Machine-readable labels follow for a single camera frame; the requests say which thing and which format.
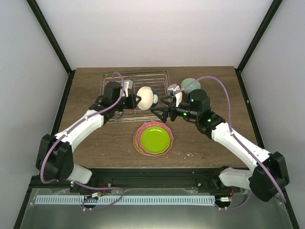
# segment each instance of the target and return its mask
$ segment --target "mint green plate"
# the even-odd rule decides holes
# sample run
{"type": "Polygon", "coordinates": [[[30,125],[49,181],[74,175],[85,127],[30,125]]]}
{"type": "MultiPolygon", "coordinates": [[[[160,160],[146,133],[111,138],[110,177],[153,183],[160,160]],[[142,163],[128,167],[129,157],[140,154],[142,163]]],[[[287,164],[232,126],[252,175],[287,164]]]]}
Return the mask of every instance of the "mint green plate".
{"type": "Polygon", "coordinates": [[[152,126],[141,134],[141,145],[150,154],[163,153],[170,145],[170,136],[161,127],[152,126]]]}

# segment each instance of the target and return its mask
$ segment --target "pink plate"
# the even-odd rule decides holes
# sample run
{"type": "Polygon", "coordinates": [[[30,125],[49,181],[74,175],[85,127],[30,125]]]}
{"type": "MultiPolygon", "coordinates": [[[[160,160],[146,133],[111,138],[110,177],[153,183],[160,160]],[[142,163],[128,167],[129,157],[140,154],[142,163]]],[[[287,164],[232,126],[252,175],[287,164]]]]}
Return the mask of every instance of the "pink plate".
{"type": "Polygon", "coordinates": [[[141,150],[145,155],[149,155],[149,156],[159,156],[159,155],[164,155],[167,153],[167,151],[169,151],[172,146],[173,146],[173,135],[172,135],[172,132],[170,130],[170,128],[168,128],[164,123],[159,123],[159,122],[156,122],[156,121],[152,121],[152,122],[149,122],[149,123],[144,123],[142,126],[140,126],[140,128],[137,130],[136,132],[136,135],[135,135],[135,144],[136,146],[139,148],[139,150],[141,150]],[[170,145],[168,146],[168,148],[163,152],[163,153],[160,153],[160,154],[151,154],[149,152],[147,152],[141,145],[141,135],[143,133],[143,131],[149,127],[152,127],[152,126],[158,126],[158,127],[161,127],[162,129],[164,129],[169,137],[170,137],[170,145]]]}

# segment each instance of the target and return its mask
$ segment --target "purple cable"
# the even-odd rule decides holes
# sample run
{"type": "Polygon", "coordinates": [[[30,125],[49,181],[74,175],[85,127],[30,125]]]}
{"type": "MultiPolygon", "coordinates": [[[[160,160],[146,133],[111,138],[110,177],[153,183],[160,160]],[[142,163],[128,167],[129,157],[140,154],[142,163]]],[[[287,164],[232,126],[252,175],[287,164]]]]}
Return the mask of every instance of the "purple cable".
{"type": "MultiPolygon", "coordinates": [[[[77,182],[75,181],[74,182],[75,184],[79,185],[79,186],[82,186],[82,187],[85,187],[85,188],[89,188],[89,189],[92,189],[92,190],[120,190],[122,191],[122,194],[120,195],[120,197],[118,199],[116,199],[115,201],[113,201],[111,204],[108,204],[106,206],[103,206],[103,207],[100,207],[100,208],[97,208],[97,207],[94,207],[92,208],[92,210],[100,210],[100,209],[103,209],[103,208],[108,208],[108,207],[111,207],[113,206],[115,203],[119,202],[122,198],[123,198],[123,195],[124,195],[124,190],[122,188],[119,188],[119,187],[90,187],[90,186],[87,186],[87,185],[84,185],[80,182],[77,182]]],[[[82,203],[82,207],[83,208],[86,208],[84,206],[84,204],[89,201],[89,200],[92,200],[94,198],[88,198],[88,199],[85,199],[82,203]]]]}
{"type": "Polygon", "coordinates": [[[281,188],[279,187],[279,185],[277,184],[276,180],[273,178],[273,176],[271,175],[271,173],[268,171],[268,169],[266,168],[266,166],[263,165],[262,162],[260,162],[258,160],[258,158],[235,136],[234,132],[233,132],[233,129],[232,129],[232,125],[231,125],[231,103],[230,103],[230,98],[229,98],[229,94],[228,94],[228,91],[227,89],[225,88],[224,84],[219,80],[217,79],[216,77],[214,76],[202,76],[202,77],[199,77],[198,79],[194,80],[193,82],[189,83],[188,85],[186,85],[185,87],[181,88],[180,90],[178,90],[176,93],[179,93],[179,92],[182,92],[184,91],[186,88],[188,88],[189,86],[191,86],[193,83],[195,82],[198,82],[200,80],[203,80],[203,79],[207,79],[207,78],[210,78],[210,79],[214,79],[216,80],[223,88],[224,90],[224,93],[225,93],[225,96],[227,97],[227,101],[228,101],[228,107],[229,107],[229,117],[228,117],[228,125],[229,125],[229,129],[230,129],[230,132],[233,136],[233,138],[248,152],[248,154],[250,154],[250,156],[255,160],[257,161],[258,165],[260,167],[262,167],[262,169],[264,170],[264,172],[267,174],[267,176],[270,178],[270,180],[272,181],[273,185],[275,186],[276,190],[278,191],[278,193],[280,194],[281,198],[283,199],[284,202],[286,202],[286,199],[285,199],[285,196],[281,190],[281,188]]]}
{"type": "Polygon", "coordinates": [[[249,195],[248,195],[247,199],[245,199],[243,203],[241,203],[240,205],[237,205],[237,206],[235,206],[233,208],[227,208],[227,210],[234,210],[234,209],[238,209],[238,208],[242,207],[243,205],[245,205],[249,201],[250,196],[251,196],[251,191],[249,192],[249,195]]]}
{"type": "MultiPolygon", "coordinates": [[[[121,100],[121,98],[122,98],[122,96],[123,96],[123,94],[124,94],[124,79],[123,79],[123,76],[122,76],[119,72],[114,72],[114,73],[112,73],[112,78],[113,78],[113,79],[114,79],[114,76],[115,76],[116,74],[121,78],[121,81],[122,81],[122,90],[121,90],[121,93],[120,93],[119,98],[118,98],[117,101],[115,101],[115,103],[112,104],[111,106],[109,106],[109,107],[107,107],[107,108],[105,108],[105,109],[103,109],[103,110],[101,110],[101,111],[98,111],[98,112],[96,112],[96,113],[93,113],[93,114],[89,115],[88,118],[91,118],[91,117],[93,117],[93,116],[95,116],[95,115],[99,115],[99,114],[101,114],[101,113],[103,113],[103,112],[105,112],[105,111],[108,111],[108,110],[112,109],[112,108],[113,108],[114,106],[116,106],[116,104],[118,104],[118,102],[121,100]]],[[[85,120],[86,120],[86,119],[83,118],[83,119],[81,119],[80,121],[78,121],[74,126],[72,126],[72,127],[67,131],[67,134],[71,133],[72,130],[74,130],[76,127],[78,127],[78,126],[79,126],[82,122],[84,122],[85,120]]],[[[40,169],[40,179],[41,179],[41,182],[42,182],[43,184],[48,184],[48,183],[51,183],[51,182],[56,181],[56,179],[51,179],[51,180],[46,181],[46,180],[43,178],[43,173],[44,173],[44,168],[45,168],[45,166],[46,166],[46,163],[47,163],[47,161],[48,161],[48,159],[49,159],[50,154],[53,152],[54,148],[58,145],[58,143],[59,143],[65,136],[66,136],[66,135],[62,135],[58,140],[56,140],[56,142],[54,142],[54,144],[53,144],[53,145],[51,146],[51,148],[48,150],[48,152],[47,152],[47,154],[46,154],[46,156],[45,156],[45,158],[44,158],[44,160],[43,160],[43,162],[42,162],[41,169],[40,169]]]]}

